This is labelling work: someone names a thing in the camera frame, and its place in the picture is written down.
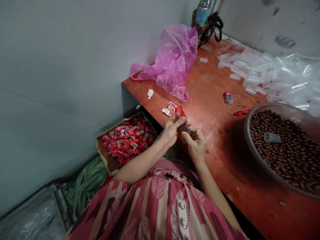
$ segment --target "bowl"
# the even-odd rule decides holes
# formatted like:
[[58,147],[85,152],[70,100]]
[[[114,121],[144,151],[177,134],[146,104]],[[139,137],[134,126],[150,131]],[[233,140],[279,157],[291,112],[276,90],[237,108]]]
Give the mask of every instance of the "bowl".
[[288,182],[286,182],[282,177],[280,177],[277,173],[275,173],[271,167],[263,160],[263,158],[258,153],[255,145],[253,144],[251,134],[250,134],[250,120],[254,112],[263,111],[263,110],[272,110],[281,115],[283,119],[291,120],[301,126],[302,130],[309,133],[308,138],[316,143],[320,143],[320,121],[309,113],[298,109],[296,107],[282,104],[282,103],[264,103],[258,105],[250,110],[244,120],[244,136],[248,147],[253,154],[254,158],[258,161],[258,163],[264,168],[264,170],[273,177],[276,181],[281,183],[282,185],[288,187],[289,189],[302,194],[304,196],[318,199],[320,200],[320,193],[310,193],[303,191],[297,187],[292,186]]

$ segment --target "table surface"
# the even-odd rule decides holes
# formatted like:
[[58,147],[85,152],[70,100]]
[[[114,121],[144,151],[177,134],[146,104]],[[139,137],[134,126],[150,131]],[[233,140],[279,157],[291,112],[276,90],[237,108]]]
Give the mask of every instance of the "table surface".
[[[233,113],[266,102],[265,96],[244,92],[242,80],[229,79],[228,68],[217,68],[218,55],[242,52],[243,46],[224,39],[220,43],[210,41],[204,48],[198,49],[187,78],[186,91],[194,104],[168,94],[154,80],[128,78],[122,84],[162,126],[170,120],[162,109],[170,101],[182,105],[188,121],[201,128],[209,140],[205,160],[219,188],[267,239],[319,239],[320,201],[286,189],[236,153],[234,144],[238,142],[232,137],[232,130],[245,115]],[[200,63],[200,57],[208,58],[208,63]],[[154,91],[150,100],[148,89]],[[232,105],[224,103],[226,91],[235,95]]]

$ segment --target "button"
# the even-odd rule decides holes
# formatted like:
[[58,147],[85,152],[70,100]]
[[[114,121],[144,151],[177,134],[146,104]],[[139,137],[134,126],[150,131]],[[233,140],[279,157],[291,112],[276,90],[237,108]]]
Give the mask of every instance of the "button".
[[185,205],[182,202],[179,202],[179,207],[183,210]]
[[184,218],[180,219],[180,224],[183,228],[187,228],[188,227],[188,222],[187,220],[185,220]]

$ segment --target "green plastic bag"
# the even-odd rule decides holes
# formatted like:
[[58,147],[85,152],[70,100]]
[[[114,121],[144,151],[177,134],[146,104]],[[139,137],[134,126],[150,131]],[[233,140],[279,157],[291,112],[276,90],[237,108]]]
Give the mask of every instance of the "green plastic bag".
[[62,188],[73,223],[93,196],[103,187],[107,175],[107,169],[101,157],[98,156],[80,171],[76,181],[68,182]]

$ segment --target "gray wall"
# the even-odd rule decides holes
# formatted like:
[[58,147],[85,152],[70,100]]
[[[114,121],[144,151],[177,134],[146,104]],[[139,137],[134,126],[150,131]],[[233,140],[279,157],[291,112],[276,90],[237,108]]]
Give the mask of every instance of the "gray wall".
[[137,104],[121,88],[130,65],[152,63],[163,29],[191,22],[197,2],[0,2],[0,216],[95,154]]
[[223,33],[273,55],[320,58],[320,0],[221,0]]

